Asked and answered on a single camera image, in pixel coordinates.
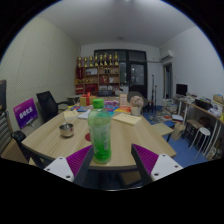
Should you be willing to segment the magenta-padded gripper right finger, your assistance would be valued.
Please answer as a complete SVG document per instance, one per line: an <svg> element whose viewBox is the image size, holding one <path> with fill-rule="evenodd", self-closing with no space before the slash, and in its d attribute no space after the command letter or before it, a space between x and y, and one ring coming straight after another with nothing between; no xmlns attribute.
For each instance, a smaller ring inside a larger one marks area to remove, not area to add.
<svg viewBox="0 0 224 224"><path fill-rule="evenodd" d="M131 154L135 160L143 185L150 184L182 169L167 154L156 154L137 144L131 145Z"/></svg>

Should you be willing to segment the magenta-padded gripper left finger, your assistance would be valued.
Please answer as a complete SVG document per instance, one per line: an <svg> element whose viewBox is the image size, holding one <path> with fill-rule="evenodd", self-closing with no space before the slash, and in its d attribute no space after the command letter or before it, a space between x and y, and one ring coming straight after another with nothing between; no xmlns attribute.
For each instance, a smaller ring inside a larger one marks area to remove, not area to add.
<svg viewBox="0 0 224 224"><path fill-rule="evenodd" d="M82 186L93 155L93 146L90 145L68 157L58 157L45 171Z"/></svg>

